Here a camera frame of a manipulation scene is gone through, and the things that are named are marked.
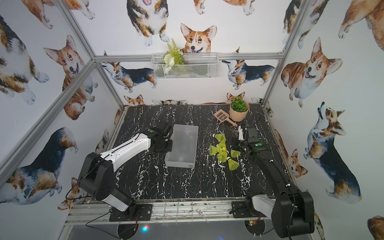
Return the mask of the pink slotted scoop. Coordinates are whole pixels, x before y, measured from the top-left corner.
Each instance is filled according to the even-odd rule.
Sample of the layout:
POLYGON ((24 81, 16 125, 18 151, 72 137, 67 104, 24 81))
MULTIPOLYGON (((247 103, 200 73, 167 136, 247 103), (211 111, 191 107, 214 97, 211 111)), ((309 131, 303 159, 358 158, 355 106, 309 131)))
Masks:
POLYGON ((214 117, 220 121, 221 123, 224 123, 224 122, 229 122, 231 125, 233 125, 234 127, 237 127, 238 125, 233 122, 231 119, 230 119, 230 116, 228 113, 226 113, 224 110, 218 110, 216 113, 214 113, 214 117))

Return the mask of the green shuttlecock three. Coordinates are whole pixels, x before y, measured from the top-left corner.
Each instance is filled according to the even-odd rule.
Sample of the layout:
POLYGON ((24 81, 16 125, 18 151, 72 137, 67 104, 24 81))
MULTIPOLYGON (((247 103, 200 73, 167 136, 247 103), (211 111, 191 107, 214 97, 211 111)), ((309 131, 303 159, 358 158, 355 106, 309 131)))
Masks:
POLYGON ((231 150, 231 158, 238 159, 241 156, 241 152, 236 150, 231 150))

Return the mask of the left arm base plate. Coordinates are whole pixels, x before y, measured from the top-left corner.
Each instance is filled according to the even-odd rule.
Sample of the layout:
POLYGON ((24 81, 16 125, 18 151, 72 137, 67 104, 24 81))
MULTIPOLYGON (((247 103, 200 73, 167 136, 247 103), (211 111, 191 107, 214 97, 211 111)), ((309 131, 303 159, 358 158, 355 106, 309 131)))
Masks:
POLYGON ((136 204, 121 212, 112 207, 110 222, 130 222, 130 221, 149 221, 153 210, 152 204, 136 204))

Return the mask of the green shuttlecock five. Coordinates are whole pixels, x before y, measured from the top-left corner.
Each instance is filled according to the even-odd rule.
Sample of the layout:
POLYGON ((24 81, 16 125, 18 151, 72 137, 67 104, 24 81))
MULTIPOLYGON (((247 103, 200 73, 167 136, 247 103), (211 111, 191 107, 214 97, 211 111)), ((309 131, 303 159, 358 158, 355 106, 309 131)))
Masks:
POLYGON ((240 164, 237 161, 235 161, 231 158, 227 158, 227 162, 228 162, 230 171, 234 171, 234 170, 238 169, 240 166, 240 164))

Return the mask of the green fern plant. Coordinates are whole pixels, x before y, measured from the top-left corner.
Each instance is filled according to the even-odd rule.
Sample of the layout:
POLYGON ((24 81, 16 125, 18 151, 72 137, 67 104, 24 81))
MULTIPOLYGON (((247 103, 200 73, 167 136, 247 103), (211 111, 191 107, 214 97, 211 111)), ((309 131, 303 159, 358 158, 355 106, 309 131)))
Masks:
POLYGON ((170 73, 175 65, 184 65, 183 51, 177 47, 175 41, 172 39, 172 43, 168 43, 168 51, 163 57, 164 60, 164 73, 167 75, 170 73))

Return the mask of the aluminium front rail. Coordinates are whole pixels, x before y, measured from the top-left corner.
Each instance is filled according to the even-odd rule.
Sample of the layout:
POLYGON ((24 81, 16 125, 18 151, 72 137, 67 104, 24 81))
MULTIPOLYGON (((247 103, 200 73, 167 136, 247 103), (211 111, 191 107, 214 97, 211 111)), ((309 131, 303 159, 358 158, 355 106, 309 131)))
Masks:
POLYGON ((157 223, 189 223, 189 222, 222 222, 242 220, 266 220, 265 217, 235 219, 229 214, 232 202, 242 202, 244 198, 229 199, 185 199, 185 200, 139 200, 138 204, 152 204, 153 210, 149 221, 110 222, 112 207, 107 204, 75 205, 65 221, 70 225, 102 224, 157 224, 157 223))

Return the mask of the clear plastic storage box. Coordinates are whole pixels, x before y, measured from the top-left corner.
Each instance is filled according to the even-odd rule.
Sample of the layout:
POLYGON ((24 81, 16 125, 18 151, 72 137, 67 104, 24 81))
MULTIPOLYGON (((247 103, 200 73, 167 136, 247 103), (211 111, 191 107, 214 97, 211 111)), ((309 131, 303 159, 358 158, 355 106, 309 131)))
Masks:
POLYGON ((178 125, 173 126, 171 140, 172 150, 166 153, 165 164, 167 167, 193 169, 196 162, 198 126, 178 125))

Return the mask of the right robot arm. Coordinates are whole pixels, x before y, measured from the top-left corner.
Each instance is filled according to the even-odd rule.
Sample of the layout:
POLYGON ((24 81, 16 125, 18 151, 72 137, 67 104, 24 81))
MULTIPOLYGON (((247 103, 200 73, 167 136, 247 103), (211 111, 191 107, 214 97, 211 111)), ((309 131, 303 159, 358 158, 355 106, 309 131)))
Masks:
POLYGON ((315 230, 314 200, 308 192, 302 192, 273 159, 260 157, 263 144, 256 138, 241 142, 243 153, 252 159, 263 172, 275 198, 259 194, 246 198, 249 215, 257 212, 272 220, 280 238, 311 234, 315 230))

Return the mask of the green shuttlecock one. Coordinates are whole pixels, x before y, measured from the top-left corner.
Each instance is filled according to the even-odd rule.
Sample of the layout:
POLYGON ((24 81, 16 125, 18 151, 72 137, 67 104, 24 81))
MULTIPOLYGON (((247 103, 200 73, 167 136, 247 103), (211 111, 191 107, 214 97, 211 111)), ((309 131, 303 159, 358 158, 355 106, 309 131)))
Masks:
POLYGON ((221 143, 221 142, 225 142, 226 141, 226 136, 225 136, 225 134, 213 134, 213 137, 215 138, 215 139, 217 139, 218 141, 219 141, 219 143, 221 143))

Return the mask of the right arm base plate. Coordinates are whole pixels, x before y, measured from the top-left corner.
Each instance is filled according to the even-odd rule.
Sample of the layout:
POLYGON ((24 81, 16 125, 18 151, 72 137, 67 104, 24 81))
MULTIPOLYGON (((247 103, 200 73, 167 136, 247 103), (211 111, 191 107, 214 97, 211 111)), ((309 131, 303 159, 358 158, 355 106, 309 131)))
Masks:
POLYGON ((251 204, 247 201, 232 202, 231 206, 232 209, 230 210, 229 214, 232 215, 235 219, 258 218, 263 216, 260 212, 253 209, 251 204))

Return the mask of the green shuttlecock two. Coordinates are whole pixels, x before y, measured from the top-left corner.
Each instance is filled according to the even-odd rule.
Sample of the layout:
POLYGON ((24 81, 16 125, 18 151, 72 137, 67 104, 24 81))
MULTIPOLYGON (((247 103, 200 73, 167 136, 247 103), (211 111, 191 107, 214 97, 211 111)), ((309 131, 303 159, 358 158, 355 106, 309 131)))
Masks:
POLYGON ((209 146, 209 154, 210 156, 215 156, 216 154, 226 153, 226 146, 223 144, 217 144, 216 146, 209 146))

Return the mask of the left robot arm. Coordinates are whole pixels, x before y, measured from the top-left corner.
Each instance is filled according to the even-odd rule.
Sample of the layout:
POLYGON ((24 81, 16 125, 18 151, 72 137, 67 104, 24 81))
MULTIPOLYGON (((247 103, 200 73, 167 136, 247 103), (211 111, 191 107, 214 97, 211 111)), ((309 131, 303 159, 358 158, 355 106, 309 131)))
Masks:
POLYGON ((172 150, 171 124, 159 121, 144 128, 125 143, 101 154, 86 156, 78 186, 97 201, 104 202, 130 220, 137 215, 136 201, 116 187, 116 171, 143 151, 168 153, 172 150))

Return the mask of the pink pot with succulent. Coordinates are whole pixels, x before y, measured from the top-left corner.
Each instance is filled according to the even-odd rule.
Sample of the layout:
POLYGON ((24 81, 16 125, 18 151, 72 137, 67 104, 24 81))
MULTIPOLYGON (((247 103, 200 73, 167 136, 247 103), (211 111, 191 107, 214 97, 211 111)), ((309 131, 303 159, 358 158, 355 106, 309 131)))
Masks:
POLYGON ((243 99, 236 97, 230 104, 230 118, 234 122, 241 122, 246 118, 249 109, 250 106, 248 103, 243 99))

